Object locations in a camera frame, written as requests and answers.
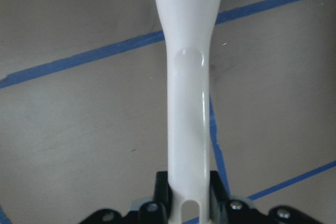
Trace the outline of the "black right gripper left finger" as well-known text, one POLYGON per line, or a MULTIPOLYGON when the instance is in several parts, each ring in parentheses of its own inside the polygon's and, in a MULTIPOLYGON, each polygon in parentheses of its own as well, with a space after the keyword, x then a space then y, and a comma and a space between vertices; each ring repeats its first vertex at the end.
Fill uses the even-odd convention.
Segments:
POLYGON ((86 217, 81 223, 168 223, 172 209, 172 191, 167 171, 156 173, 154 193, 151 197, 136 199, 126 215, 113 209, 100 209, 86 217))

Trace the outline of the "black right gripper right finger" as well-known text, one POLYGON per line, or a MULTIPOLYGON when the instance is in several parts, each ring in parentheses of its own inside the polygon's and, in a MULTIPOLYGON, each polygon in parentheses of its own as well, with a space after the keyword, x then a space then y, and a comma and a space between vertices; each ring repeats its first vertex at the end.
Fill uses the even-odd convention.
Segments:
POLYGON ((210 172, 209 217, 211 223, 319 223, 306 213, 286 205, 261 213, 247 198, 230 197, 217 171, 210 172))

